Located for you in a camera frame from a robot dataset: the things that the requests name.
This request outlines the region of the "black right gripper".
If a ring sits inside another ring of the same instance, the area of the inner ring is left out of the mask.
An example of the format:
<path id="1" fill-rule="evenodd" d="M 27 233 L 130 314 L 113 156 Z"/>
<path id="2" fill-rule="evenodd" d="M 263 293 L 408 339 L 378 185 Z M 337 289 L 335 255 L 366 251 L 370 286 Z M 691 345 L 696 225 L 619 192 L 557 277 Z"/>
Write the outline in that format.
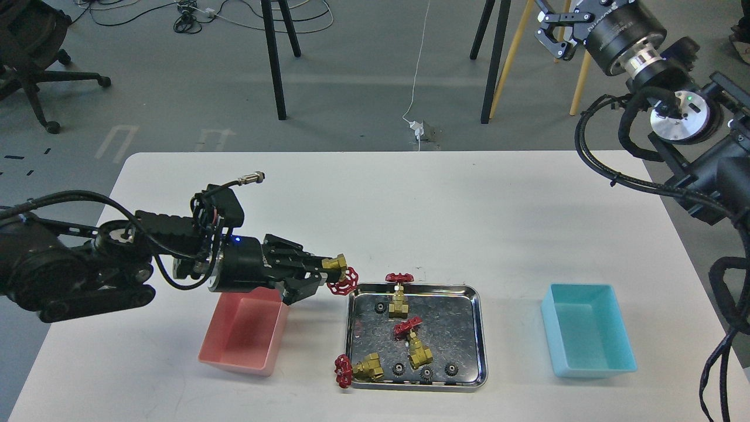
<path id="1" fill-rule="evenodd" d="M 535 1 L 540 9 L 536 38 L 557 60 L 571 60 L 578 42 L 565 39 L 565 30 L 578 24 L 578 41 L 583 43 L 607 76 L 626 71 L 619 64 L 627 50 L 646 39 L 659 47 L 667 30 L 638 1 L 579 1 L 578 10 L 555 11 L 548 1 Z"/>

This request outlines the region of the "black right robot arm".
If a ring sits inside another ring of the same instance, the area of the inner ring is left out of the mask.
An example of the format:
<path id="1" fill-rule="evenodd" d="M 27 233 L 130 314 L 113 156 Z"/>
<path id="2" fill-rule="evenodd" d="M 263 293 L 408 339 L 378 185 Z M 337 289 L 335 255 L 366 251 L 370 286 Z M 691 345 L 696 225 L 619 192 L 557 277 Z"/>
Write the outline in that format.
<path id="1" fill-rule="evenodd" d="M 720 72 L 700 84 L 691 76 L 699 45 L 683 37 L 664 46 L 667 29 L 641 1 L 578 1 L 555 11 L 538 1 L 536 38 L 556 59 L 585 50 L 608 76 L 627 75 L 628 93 L 603 94 L 574 131 L 579 157 L 611 185 L 673 198 L 707 224 L 728 220 L 742 254 L 720 257 L 709 270 L 716 307 L 728 333 L 705 361 L 699 398 L 718 370 L 721 420 L 729 420 L 728 361 L 736 336 L 748 334 L 748 93 Z M 631 156 L 667 165 L 666 182 L 614 170 L 593 155 L 585 131 L 603 107 L 621 108 L 617 128 Z"/>

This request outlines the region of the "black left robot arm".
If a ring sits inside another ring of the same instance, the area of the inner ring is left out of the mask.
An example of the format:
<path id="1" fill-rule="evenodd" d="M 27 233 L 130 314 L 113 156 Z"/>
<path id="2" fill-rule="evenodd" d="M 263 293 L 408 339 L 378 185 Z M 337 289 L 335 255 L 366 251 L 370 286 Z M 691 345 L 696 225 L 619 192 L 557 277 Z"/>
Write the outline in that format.
<path id="1" fill-rule="evenodd" d="M 190 216 L 131 213 L 90 190 L 64 190 L 3 208 L 2 295 L 54 323 L 136 309 L 150 304 L 155 270 L 172 287 L 190 291 L 252 292 L 268 288 L 290 305 L 325 285 L 346 295 L 358 274 L 344 256 L 321 257 L 268 233 L 263 240 L 233 233 L 246 215 L 234 187 L 260 183 L 254 172 L 193 195 Z M 54 204 L 96 202 L 117 209 L 121 220 L 98 227 L 40 218 Z"/>

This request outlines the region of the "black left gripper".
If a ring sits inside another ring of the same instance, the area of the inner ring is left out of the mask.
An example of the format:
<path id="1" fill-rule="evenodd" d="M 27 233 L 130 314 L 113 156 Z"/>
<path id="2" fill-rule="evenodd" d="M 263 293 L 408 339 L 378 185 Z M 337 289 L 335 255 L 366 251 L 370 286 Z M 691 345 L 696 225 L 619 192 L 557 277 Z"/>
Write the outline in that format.
<path id="1" fill-rule="evenodd" d="M 346 273 L 346 259 L 312 256 L 302 245 L 265 235 L 262 242 L 253 237 L 232 236 L 223 246 L 220 264 L 209 278 L 211 292 L 251 292 L 256 288 L 275 289 L 285 305 L 292 305 L 316 294 L 329 276 Z"/>

